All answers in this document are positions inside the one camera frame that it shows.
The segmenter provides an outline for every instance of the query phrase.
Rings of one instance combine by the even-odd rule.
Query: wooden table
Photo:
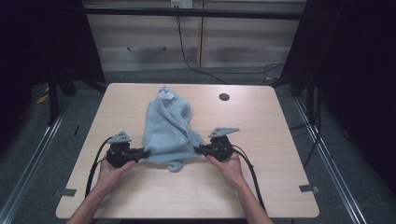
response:
[[[63,196],[56,211],[68,218],[84,199],[87,178],[99,146],[120,131],[132,138],[131,147],[142,147],[149,102],[163,84],[111,84],[106,94],[67,189],[74,197]],[[232,144],[245,150],[254,165],[262,197],[270,217],[316,217],[318,206],[307,185],[303,166],[290,135],[282,109],[271,87],[166,84],[191,104],[191,128],[203,137],[216,127],[239,128],[228,135]],[[230,100],[221,101],[227,93]],[[108,146],[102,152],[105,155]],[[245,162],[242,168],[250,188],[253,180]],[[99,173],[95,173],[92,185]],[[113,193],[97,211],[102,218],[237,218],[244,213],[228,182],[204,157],[190,160],[179,172],[166,165],[140,161],[127,172]]]

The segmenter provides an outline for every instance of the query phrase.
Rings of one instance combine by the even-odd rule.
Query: light blue cloth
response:
[[[201,136],[190,128],[190,104],[166,87],[159,93],[148,105],[144,145],[151,153],[146,161],[168,164],[174,172],[200,156],[193,147],[198,147]]]

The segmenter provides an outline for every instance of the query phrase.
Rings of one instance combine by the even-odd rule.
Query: small round object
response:
[[[222,93],[222,94],[219,95],[219,98],[222,101],[228,101],[228,100],[230,100],[230,95],[227,94],[227,93]]]

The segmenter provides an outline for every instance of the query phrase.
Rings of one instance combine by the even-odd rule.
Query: hand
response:
[[[242,173],[241,161],[239,160],[239,156],[236,152],[234,152],[227,161],[223,162],[218,161],[216,158],[210,155],[207,155],[206,159],[216,166],[234,187],[241,183],[241,181],[245,181],[244,175]]]
[[[122,175],[135,164],[135,161],[128,161],[121,168],[114,168],[107,160],[101,161],[100,173],[95,187],[102,190],[105,195],[109,194],[120,181]]]

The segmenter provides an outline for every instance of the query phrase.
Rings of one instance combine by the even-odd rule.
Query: wall outlet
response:
[[[181,7],[182,8],[192,8],[192,0],[182,0]]]
[[[181,0],[171,0],[171,8],[181,8]]]

